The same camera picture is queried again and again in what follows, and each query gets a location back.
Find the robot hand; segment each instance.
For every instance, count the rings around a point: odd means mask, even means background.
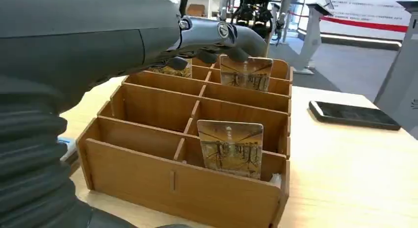
[[[160,56],[174,55],[167,61],[174,69],[184,69],[187,65],[177,57],[197,57],[205,63],[215,63],[216,54],[225,53],[236,62],[244,62],[249,56],[262,56],[267,48],[263,38],[253,30],[223,21],[184,16],[179,27],[181,37]]]

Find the phone screen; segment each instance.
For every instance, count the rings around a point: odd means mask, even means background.
[[[357,106],[347,106],[326,102],[316,102],[324,116],[343,118],[356,121],[376,122],[388,125],[398,125],[392,118],[379,109]]]

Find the red stripe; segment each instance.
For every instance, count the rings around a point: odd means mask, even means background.
[[[334,22],[334,23],[343,24],[343,25],[351,25],[351,26],[370,28],[370,29],[376,29],[376,30],[387,30],[387,31],[395,31],[395,32],[403,32],[403,33],[406,33],[406,31],[408,30],[408,26],[403,26],[403,25],[387,25],[387,24],[375,24],[375,23],[367,23],[367,22],[352,21],[352,20],[341,20],[341,19],[336,19],[336,18],[332,18],[328,16],[322,17],[321,20],[326,20],[329,22]]]

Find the poster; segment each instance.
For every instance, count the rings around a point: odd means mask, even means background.
[[[305,0],[305,3],[319,3],[326,5],[330,0]],[[327,8],[334,14],[334,18],[367,22],[373,24],[388,24],[407,26],[410,21],[410,13],[399,5],[399,0],[331,0],[333,8]],[[302,15],[308,15],[309,9],[305,6]],[[301,18],[299,28],[306,30],[308,18]],[[334,33],[342,35],[361,36],[369,38],[383,38],[403,40],[405,33],[376,30],[355,26],[342,25],[330,21],[321,21],[322,33]]]

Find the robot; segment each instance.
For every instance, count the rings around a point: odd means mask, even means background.
[[[242,62],[266,48],[247,27],[182,17],[169,0],[1,1],[2,228],[134,227],[75,196],[59,114],[115,76],[218,53]]]
[[[272,11],[267,8],[270,2],[271,0],[240,0],[240,6],[233,12],[235,0],[220,0],[219,19],[225,21],[227,13],[232,13],[231,24],[250,27],[265,40],[274,31],[279,41],[291,0],[281,0],[280,5],[273,3]]]
[[[240,0],[240,6],[231,16],[231,24],[250,27],[263,39],[272,32],[273,16],[267,9],[271,0]]]

